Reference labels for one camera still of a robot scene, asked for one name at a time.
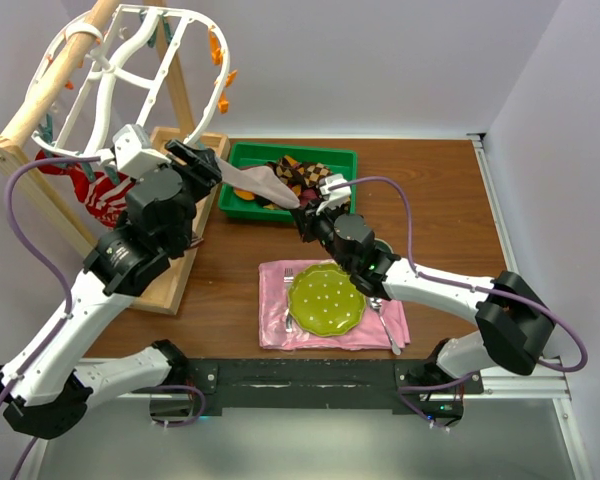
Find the brown argyle sock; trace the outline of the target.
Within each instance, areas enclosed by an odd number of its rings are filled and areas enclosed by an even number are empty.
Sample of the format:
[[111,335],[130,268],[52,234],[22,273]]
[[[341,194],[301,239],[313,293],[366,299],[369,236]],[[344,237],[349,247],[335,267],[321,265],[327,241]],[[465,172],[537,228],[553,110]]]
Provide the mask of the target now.
[[276,177],[289,188],[297,197],[308,188],[308,171],[303,162],[284,155],[276,161],[266,163]]
[[302,185],[305,188],[316,187],[324,178],[333,174],[333,171],[320,162],[303,162],[300,167]]

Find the purple yellow striped sock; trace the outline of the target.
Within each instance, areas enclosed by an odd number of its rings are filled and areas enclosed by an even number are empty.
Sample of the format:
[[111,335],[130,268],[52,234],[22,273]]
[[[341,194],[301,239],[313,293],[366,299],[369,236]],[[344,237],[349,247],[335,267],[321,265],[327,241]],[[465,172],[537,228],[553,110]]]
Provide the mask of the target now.
[[233,188],[233,193],[243,201],[253,202],[256,199],[256,195],[253,192],[237,187]]

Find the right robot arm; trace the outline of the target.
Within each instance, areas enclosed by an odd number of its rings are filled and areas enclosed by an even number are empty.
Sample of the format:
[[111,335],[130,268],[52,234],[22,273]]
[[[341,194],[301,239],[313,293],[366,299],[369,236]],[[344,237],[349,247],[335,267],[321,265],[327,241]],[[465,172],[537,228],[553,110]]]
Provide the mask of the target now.
[[382,250],[358,214],[315,206],[291,213],[300,238],[317,241],[367,297],[415,302],[475,325],[475,332],[441,341],[426,361],[422,377],[439,393],[461,377],[499,366],[528,376],[555,328],[546,305],[522,277],[471,277],[410,263]]

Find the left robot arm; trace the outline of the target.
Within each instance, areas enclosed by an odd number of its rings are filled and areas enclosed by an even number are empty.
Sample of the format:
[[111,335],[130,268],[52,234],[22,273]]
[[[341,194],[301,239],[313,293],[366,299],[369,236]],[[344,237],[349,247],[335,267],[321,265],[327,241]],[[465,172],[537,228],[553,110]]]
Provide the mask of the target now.
[[221,182],[218,157],[170,140],[164,152],[146,150],[149,164],[132,175],[126,207],[101,236],[74,282],[26,237],[21,243],[56,276],[65,300],[30,343],[0,365],[0,410],[11,428],[57,438],[85,414],[140,389],[184,387],[187,357],[158,340],[136,354],[96,367],[79,362],[103,330],[147,287],[195,245],[197,202]]

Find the brown white striped sock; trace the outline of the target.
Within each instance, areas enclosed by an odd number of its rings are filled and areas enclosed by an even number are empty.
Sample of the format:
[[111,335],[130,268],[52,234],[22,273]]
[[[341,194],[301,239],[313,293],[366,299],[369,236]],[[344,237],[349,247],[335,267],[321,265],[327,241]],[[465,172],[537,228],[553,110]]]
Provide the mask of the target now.
[[269,167],[241,170],[220,157],[216,157],[216,162],[224,184],[264,197],[283,209],[293,210],[300,206],[298,197]]

